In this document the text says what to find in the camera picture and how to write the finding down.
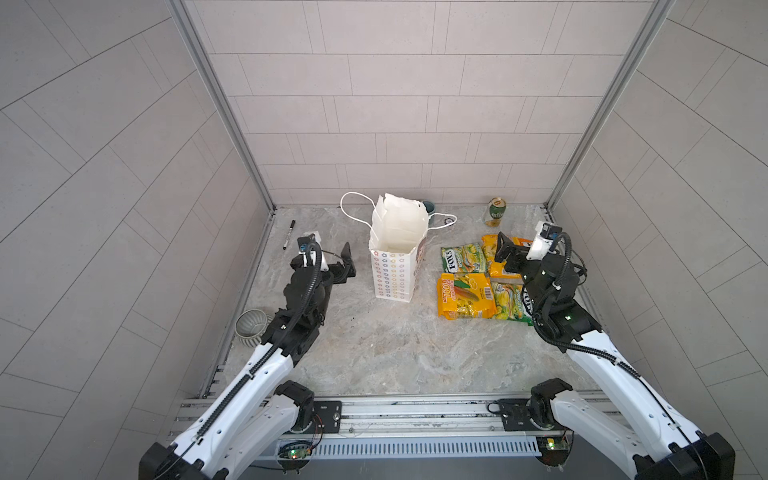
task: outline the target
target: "side wall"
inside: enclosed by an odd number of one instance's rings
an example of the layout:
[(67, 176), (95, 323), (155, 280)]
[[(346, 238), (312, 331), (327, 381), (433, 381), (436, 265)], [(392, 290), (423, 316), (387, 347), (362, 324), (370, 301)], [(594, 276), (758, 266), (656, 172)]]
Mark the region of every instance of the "side wall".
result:
[(766, 25), (765, 2), (678, 0), (553, 212), (624, 355), (763, 478)]
[(278, 205), (526, 204), (547, 200), (650, 3), (186, 5)]
[(0, 6), (0, 477), (136, 478), (267, 208), (162, 0)]

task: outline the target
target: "white paper bag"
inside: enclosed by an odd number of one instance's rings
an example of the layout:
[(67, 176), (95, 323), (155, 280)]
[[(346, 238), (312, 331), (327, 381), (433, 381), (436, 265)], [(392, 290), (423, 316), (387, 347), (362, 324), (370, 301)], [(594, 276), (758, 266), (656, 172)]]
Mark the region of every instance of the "white paper bag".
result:
[[(372, 224), (349, 215), (344, 211), (344, 197), (350, 194), (365, 197), (373, 205)], [(416, 287), (416, 274), (424, 256), (424, 243), (427, 230), (450, 227), (453, 223), (440, 227), (429, 227), (432, 215), (452, 217), (451, 214), (427, 214), (427, 210), (418, 200), (408, 200), (385, 194), (379, 195), (379, 202), (357, 192), (347, 192), (339, 202), (341, 211), (353, 220), (368, 225), (371, 237), (368, 249), (371, 252), (373, 270), (373, 289), (377, 298), (410, 302)]]

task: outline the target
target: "white rope handle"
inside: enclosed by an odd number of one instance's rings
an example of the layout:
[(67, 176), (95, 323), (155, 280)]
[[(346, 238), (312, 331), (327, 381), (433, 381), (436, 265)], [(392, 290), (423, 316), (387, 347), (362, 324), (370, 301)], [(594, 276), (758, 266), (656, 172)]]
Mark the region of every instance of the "white rope handle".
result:
[(435, 213), (433, 213), (432, 215), (430, 215), (430, 216), (429, 216), (429, 218), (432, 218), (432, 216), (434, 216), (434, 215), (442, 215), (442, 216), (444, 216), (444, 217), (453, 217), (453, 221), (452, 221), (451, 223), (446, 223), (445, 225), (441, 225), (440, 227), (430, 227), (430, 228), (428, 228), (427, 230), (439, 230), (439, 229), (441, 229), (441, 228), (450, 227), (451, 225), (453, 225), (454, 223), (456, 223), (456, 221), (458, 220), (458, 218), (457, 218), (457, 216), (456, 216), (456, 215), (453, 215), (453, 214), (439, 214), (439, 213), (437, 213), (437, 212), (435, 212)]
[(374, 209), (376, 208), (376, 204), (374, 204), (374, 203), (373, 203), (373, 200), (371, 200), (371, 197), (368, 197), (368, 196), (366, 196), (366, 195), (363, 195), (363, 194), (361, 194), (361, 193), (359, 193), (359, 192), (347, 192), (347, 193), (345, 193), (344, 195), (342, 195), (342, 196), (341, 196), (341, 200), (339, 200), (339, 207), (341, 207), (341, 212), (342, 212), (343, 214), (345, 214), (346, 216), (348, 216), (348, 217), (349, 217), (349, 218), (351, 218), (352, 220), (355, 220), (355, 221), (358, 221), (358, 222), (360, 222), (360, 223), (364, 223), (365, 225), (368, 225), (368, 228), (369, 228), (369, 229), (371, 229), (371, 230), (373, 230), (373, 227), (371, 226), (371, 224), (370, 224), (370, 223), (366, 222), (365, 220), (360, 220), (359, 218), (355, 218), (355, 217), (353, 217), (352, 215), (350, 215), (350, 214), (348, 214), (347, 212), (345, 212), (345, 211), (344, 211), (344, 197), (346, 197), (346, 196), (347, 196), (347, 195), (349, 195), (349, 194), (355, 194), (355, 195), (359, 195), (359, 196), (361, 196), (361, 197), (367, 198), (367, 199), (368, 199), (368, 201), (371, 203), (371, 205), (373, 205), (373, 208), (374, 208)]

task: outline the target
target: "snack package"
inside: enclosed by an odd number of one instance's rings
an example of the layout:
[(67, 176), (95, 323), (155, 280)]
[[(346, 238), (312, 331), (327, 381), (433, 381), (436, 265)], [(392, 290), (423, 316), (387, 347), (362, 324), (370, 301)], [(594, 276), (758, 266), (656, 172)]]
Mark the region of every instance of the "snack package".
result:
[(488, 264), (480, 243), (468, 243), (460, 247), (443, 247), (442, 271), (446, 273), (485, 273)]
[(533, 319), (529, 313), (531, 299), (527, 293), (523, 294), (522, 285), (491, 282), (491, 289), (493, 290), (493, 300), (496, 303), (497, 310), (493, 318), (514, 320), (515, 322), (525, 322), (528, 325), (533, 325)]
[(437, 313), (446, 319), (492, 318), (491, 282), (483, 273), (443, 273), (437, 281)]
[[(499, 263), (493, 261), (493, 257), (496, 256), (496, 241), (498, 235), (483, 235), (482, 236), (482, 252), (485, 257), (485, 261), (488, 263), (488, 275), (497, 282), (505, 283), (519, 283), (522, 285), (523, 279), (517, 273), (507, 273), (504, 271), (504, 265), (507, 264), (506, 260)], [(532, 240), (526, 240), (524, 238), (512, 237), (512, 243), (519, 245), (520, 247), (530, 247)]]

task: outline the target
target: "green and gold can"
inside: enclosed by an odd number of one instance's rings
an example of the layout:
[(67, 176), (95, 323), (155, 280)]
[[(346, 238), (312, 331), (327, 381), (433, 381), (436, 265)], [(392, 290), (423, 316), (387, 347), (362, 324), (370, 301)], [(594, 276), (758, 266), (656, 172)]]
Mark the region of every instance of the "green and gold can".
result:
[(485, 224), (489, 227), (498, 228), (502, 222), (504, 212), (507, 210), (507, 202), (501, 197), (496, 197), (488, 202), (488, 209), (485, 212)]

